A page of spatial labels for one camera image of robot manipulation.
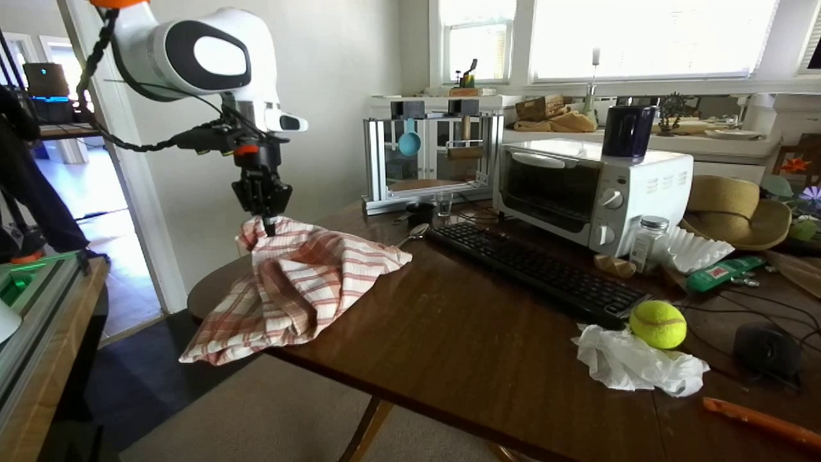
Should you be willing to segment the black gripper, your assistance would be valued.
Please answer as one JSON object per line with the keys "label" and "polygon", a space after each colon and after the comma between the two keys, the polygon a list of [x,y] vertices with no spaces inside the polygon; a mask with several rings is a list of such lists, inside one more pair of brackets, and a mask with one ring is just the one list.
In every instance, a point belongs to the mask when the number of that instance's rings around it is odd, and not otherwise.
{"label": "black gripper", "polygon": [[260,215],[260,225],[267,235],[280,233],[280,214],[294,194],[294,187],[280,178],[283,146],[285,138],[260,131],[240,131],[231,146],[235,165],[242,169],[242,178],[231,189],[247,214]]}

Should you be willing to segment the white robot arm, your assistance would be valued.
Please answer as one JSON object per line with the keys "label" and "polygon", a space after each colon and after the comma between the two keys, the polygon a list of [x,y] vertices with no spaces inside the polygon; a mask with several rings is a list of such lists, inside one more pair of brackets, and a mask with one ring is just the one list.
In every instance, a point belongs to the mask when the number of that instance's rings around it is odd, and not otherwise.
{"label": "white robot arm", "polygon": [[[280,108],[274,44],[267,22],[240,8],[221,8],[204,19],[160,22],[150,0],[94,0],[103,13],[97,44],[82,63],[78,98],[82,112],[106,140],[132,152],[167,146],[197,153],[231,153],[242,178],[235,194],[242,207],[274,233],[294,187],[280,179],[280,146],[308,121]],[[218,117],[155,143],[132,143],[112,134],[87,110],[87,87],[106,52],[124,81],[160,103],[218,94]]]}

